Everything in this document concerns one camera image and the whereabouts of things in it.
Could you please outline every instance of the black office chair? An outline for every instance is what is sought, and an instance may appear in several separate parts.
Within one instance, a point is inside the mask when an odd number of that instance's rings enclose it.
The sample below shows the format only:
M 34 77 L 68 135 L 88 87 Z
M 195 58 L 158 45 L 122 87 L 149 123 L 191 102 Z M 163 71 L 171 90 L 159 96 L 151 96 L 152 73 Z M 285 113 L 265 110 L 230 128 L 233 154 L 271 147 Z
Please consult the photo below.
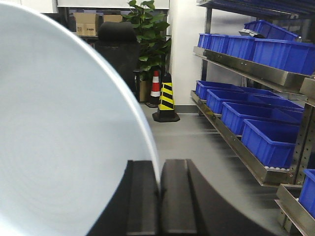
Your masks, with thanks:
M 137 42 L 132 24 L 104 22 L 98 29 L 98 41 L 94 47 L 116 69 L 138 99 L 140 79 L 136 67 L 140 44 Z

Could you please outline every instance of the blue storage box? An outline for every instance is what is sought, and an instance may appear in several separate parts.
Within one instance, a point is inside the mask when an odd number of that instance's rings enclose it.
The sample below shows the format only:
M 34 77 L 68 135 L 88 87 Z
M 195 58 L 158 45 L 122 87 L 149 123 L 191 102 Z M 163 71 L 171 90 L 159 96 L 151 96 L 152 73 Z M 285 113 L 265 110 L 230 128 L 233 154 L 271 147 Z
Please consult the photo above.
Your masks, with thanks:
M 298 35 L 264 20 L 244 24 L 248 30 L 256 31 L 265 38 L 294 41 Z
M 299 121 L 277 108 L 264 108 L 247 104 L 223 102 L 222 122 L 234 133 L 241 135 L 245 119 L 299 124 Z
M 244 120 L 242 143 L 264 166 L 291 166 L 298 125 L 261 120 Z
M 228 35 L 225 34 L 212 34 L 210 50 L 218 53 L 226 53 L 229 42 Z
M 315 170 L 305 169 L 306 174 L 299 202 L 315 218 Z
M 258 32 L 258 21 L 251 21 L 244 24 L 244 28 L 247 30 L 252 30 Z
M 241 90 L 243 90 L 244 92 L 247 93 L 252 93 L 252 94 L 259 94 L 259 95 L 263 95 L 263 96 L 269 96 L 269 97 L 279 97 L 277 94 L 269 91 L 269 90 L 265 90 L 265 89 L 258 89 L 258 88 L 248 88 L 248 87 L 241 87 L 239 86 L 239 88 Z
M 197 80 L 196 94 L 200 99 L 205 100 L 207 98 L 207 89 L 243 92 L 238 86 L 232 84 Z
M 261 38 L 255 41 L 254 62 L 299 74 L 314 72 L 314 44 Z
M 209 33 L 200 33 L 198 47 L 209 49 L 211 45 L 211 34 Z
M 288 114 L 289 116 L 295 118 L 299 123 L 302 122 L 303 119 L 303 111 L 291 111 L 286 109 L 280 109 L 282 112 Z
M 253 101 L 253 95 L 244 92 L 207 90 L 207 106 L 216 114 L 221 114 L 223 109 L 223 102 L 253 104 L 265 106 L 265 103 L 258 100 Z
M 229 36 L 226 54 L 237 58 L 252 60 L 255 50 L 255 38 L 250 36 Z
M 260 95 L 253 95 L 252 97 L 253 102 L 259 102 L 262 101 L 268 105 L 271 105 L 273 107 L 282 108 L 286 110 L 293 110 L 301 112 L 303 111 L 303 107 L 280 97 L 268 97 L 268 96 L 260 96 Z

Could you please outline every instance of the white wall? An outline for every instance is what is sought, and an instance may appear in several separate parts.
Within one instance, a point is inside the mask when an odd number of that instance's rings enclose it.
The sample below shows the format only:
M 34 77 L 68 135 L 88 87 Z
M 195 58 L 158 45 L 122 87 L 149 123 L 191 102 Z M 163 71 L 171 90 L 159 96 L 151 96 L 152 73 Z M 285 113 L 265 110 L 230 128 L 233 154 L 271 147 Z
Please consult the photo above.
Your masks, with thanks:
M 196 0 L 170 0 L 169 23 L 171 24 L 172 51 L 170 72 L 173 79 L 175 105 L 191 105 L 190 91 L 201 78 L 201 59 L 194 55 L 199 33 L 204 32 L 206 8 L 198 7 Z M 249 16 L 213 10 L 211 33 L 239 35 L 238 30 L 249 22 Z M 241 85 L 241 76 L 208 64 L 208 81 Z
M 5 0 L 33 8 L 42 13 L 57 13 L 56 0 Z
M 201 60 L 193 53 L 199 33 L 204 32 L 206 8 L 196 0 L 170 0 L 169 23 L 172 35 L 170 73 L 175 105 L 191 105 L 190 91 L 201 76 Z
M 58 6 L 129 8 L 128 0 L 58 0 Z M 168 9 L 169 0 L 155 0 L 157 9 Z

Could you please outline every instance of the white disc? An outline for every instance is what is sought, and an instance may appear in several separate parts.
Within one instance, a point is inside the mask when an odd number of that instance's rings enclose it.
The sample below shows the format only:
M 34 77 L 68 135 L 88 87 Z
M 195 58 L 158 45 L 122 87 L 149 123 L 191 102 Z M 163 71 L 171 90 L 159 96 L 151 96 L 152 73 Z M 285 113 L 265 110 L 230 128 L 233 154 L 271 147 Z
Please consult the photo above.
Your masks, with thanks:
M 58 23 L 0 1 L 0 235 L 83 236 L 156 147 L 127 86 Z

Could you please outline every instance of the gray floor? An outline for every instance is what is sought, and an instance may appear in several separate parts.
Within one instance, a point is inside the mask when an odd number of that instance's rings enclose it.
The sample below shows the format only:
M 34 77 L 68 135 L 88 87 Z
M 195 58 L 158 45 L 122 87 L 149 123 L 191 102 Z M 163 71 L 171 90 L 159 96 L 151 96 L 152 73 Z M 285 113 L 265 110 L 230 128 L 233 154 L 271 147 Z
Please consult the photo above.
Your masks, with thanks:
M 261 187 L 205 117 L 179 114 L 179 122 L 158 123 L 157 109 L 141 105 L 156 141 L 160 165 L 166 159 L 191 159 L 209 183 L 243 214 L 280 236 L 276 189 Z

